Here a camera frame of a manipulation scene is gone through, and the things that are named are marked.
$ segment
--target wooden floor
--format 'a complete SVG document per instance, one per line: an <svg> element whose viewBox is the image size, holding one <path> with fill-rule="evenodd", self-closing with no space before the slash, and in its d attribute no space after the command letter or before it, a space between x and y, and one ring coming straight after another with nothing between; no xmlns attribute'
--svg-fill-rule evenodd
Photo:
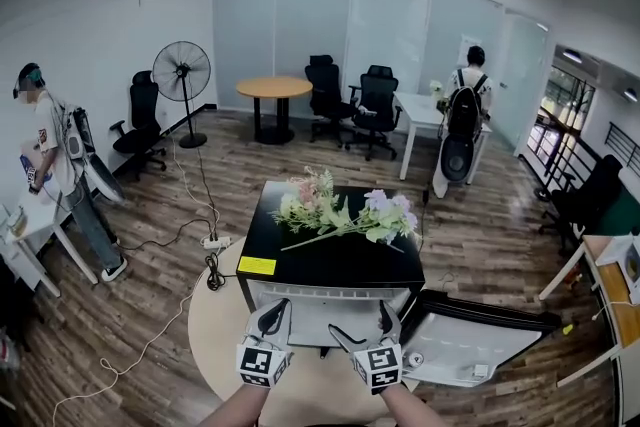
<svg viewBox="0 0 640 427"><path fill-rule="evenodd" d="M297 127L296 138L284 147L263 146L252 141L252 118L247 114L209 111L197 118L199 130L209 137L202 156L221 213L219 233L234 239L246 234L267 179L300 175L307 165L326 166L337 184L401 190L419 213L421 191L434 168L434 143L420 138L407 180L401 182L402 151L396 162L383 151L366 162L360 150L348 153L331 141L310 144L305 126ZM396 136L394 142L401 150L404 136ZM166 172L151 165L139 183L122 177L129 200L125 207L102 202L123 245L170 240L180 224L209 215L206 207L187 196L171 158L171 139L163 144L168 151ZM197 154L178 147L177 158L193 194L205 201ZM555 388L558 379L606 350L608 342L603 322L591 321L598 304L587 280L573 292L562 285L545 304L537 299L563 260L557 255L557 238L536 233L545 205L534 199L534 186L524 164L494 140L472 186L451 187L444 200L432 197L429 203L421 252L428 287L531 312L548 308L576 326L568 336L554 333L500 368L488 384L472 389L420 386L417 394L451 425L613 425L611 365L563 389ZM79 250L88 253L74 224L68 231ZM167 248L149 245L131 251L124 278L95 287L62 256L59 244L46 253L44 265L59 284L62 298L54 299L42 287L36 294L46 324L31 326L27 339L34 350L23 354L19 378L13 383L23 425L51 425L57 401L111 384L113 375L100 367L101 357L118 369L137 359L144 344L177 312L203 270L205 254L198 242L205 234L203 224L193 224ZM88 259L98 271L96 259ZM184 314L113 390L63 405L57 425L190 426L216 404L191 356Z"/></svg>

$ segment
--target backpack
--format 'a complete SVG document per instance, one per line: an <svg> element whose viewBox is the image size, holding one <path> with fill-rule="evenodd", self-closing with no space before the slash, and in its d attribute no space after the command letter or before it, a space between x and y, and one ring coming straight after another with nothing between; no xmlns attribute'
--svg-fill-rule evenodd
<svg viewBox="0 0 640 427"><path fill-rule="evenodd" d="M480 114L482 109L482 100L480 98L480 88L489 77L483 75L475 85L475 87L467 87L464 85L462 78L462 70L458 70L459 88L454 91L449 101L449 125L450 134L456 134L466 137L473 137L480 125Z"/></svg>

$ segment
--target forearm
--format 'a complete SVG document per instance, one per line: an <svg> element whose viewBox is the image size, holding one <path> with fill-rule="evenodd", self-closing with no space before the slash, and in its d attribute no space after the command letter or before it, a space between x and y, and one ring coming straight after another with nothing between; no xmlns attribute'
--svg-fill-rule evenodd
<svg viewBox="0 0 640 427"><path fill-rule="evenodd" d="M268 388L244 384L198 427L250 427L260 416L268 396Z"/></svg>
<svg viewBox="0 0 640 427"><path fill-rule="evenodd" d="M58 148L51 148L50 150L46 151L42 159L42 164L38 168L39 175L44 176L49 172L49 169L51 169L51 166L56 160L57 153L58 153Z"/></svg>
<svg viewBox="0 0 640 427"><path fill-rule="evenodd" d="M381 396L399 427L447 427L433 409L402 384L389 386Z"/></svg>

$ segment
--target ceiling light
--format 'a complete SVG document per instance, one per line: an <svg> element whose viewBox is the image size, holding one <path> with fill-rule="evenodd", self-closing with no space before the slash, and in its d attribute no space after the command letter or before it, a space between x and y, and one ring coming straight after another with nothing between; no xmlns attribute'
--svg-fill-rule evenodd
<svg viewBox="0 0 640 427"><path fill-rule="evenodd" d="M571 59L572 61L575 61L578 64L582 64L582 57L575 50L566 49L564 52L562 52L562 55Z"/></svg>
<svg viewBox="0 0 640 427"><path fill-rule="evenodd" d="M638 102L638 95L636 94L634 89L631 89L631 88L627 89L624 92L624 96L634 103Z"/></svg>

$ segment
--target hand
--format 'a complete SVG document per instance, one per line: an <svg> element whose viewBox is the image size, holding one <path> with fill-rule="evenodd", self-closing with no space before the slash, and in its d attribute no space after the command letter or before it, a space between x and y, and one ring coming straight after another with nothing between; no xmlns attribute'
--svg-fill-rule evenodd
<svg viewBox="0 0 640 427"><path fill-rule="evenodd" d="M291 301L281 299L253 312L236 350L236 371L247 384L272 388L291 362Z"/></svg>
<svg viewBox="0 0 640 427"><path fill-rule="evenodd" d="M380 301L382 336L377 340L356 342L337 326L329 325L329 332L349 354L353 368L376 395L402 378L402 349L398 343L400 320L395 311Z"/></svg>

